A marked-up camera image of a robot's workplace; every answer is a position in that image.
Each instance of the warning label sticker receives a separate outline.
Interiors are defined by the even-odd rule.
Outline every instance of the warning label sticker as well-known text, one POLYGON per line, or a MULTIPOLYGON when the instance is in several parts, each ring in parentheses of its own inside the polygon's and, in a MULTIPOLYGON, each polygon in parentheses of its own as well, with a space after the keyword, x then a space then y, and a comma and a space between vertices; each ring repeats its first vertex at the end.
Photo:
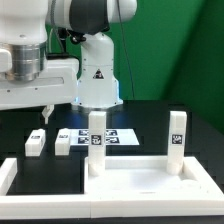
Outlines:
POLYGON ((102 72, 100 69, 97 70, 96 74, 93 76, 94 79, 104 79, 102 72))

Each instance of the green wall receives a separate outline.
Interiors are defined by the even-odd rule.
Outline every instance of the green wall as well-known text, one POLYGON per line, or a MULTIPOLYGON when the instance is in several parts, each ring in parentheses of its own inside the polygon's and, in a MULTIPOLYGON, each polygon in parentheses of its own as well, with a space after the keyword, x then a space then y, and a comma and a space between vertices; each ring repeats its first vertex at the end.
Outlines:
POLYGON ((207 0, 165 92, 224 133, 224 1, 207 0))

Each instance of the white tray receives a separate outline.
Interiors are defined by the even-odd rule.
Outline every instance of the white tray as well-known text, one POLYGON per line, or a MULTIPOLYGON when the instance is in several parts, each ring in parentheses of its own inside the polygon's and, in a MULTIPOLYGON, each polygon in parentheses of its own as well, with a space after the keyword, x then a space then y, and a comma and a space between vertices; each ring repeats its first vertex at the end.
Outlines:
POLYGON ((106 157, 105 174, 96 178, 88 175, 86 158, 85 194, 6 196, 17 172, 17 160, 6 159, 0 219, 224 215, 223 193, 195 158, 184 158, 179 176, 166 173, 166 160, 106 157))
POLYGON ((185 157, 183 172, 166 172, 166 156, 106 157, 105 173, 88 174, 85 194, 92 217, 224 215, 224 196, 194 157, 185 157))

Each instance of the white cube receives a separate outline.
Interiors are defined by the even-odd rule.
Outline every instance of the white cube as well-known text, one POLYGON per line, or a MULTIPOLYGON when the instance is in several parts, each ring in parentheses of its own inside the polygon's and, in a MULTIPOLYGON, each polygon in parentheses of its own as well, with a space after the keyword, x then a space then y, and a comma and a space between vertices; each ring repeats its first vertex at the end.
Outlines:
POLYGON ((45 130, 39 129, 32 131, 30 137, 25 144, 26 156, 38 157, 46 142, 45 130))

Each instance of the white block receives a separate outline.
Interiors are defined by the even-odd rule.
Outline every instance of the white block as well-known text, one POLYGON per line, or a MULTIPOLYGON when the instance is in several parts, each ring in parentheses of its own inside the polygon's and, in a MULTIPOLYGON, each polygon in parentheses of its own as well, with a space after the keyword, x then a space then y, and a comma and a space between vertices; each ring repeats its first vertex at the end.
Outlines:
POLYGON ((17 160, 9 158, 4 161, 0 168, 0 196, 5 196, 16 176, 17 160))
POLYGON ((89 114, 89 174, 99 176, 105 170, 106 112, 92 111, 89 114))
POLYGON ((25 144, 26 156, 37 157, 44 147, 46 141, 45 130, 39 129, 32 131, 30 137, 25 144))
POLYGON ((67 128, 59 130, 57 139, 55 141, 55 155, 68 156, 70 150, 70 141, 71 131, 67 128))
POLYGON ((186 112, 170 112, 167 172, 172 175, 178 175, 182 172, 186 125, 186 112))

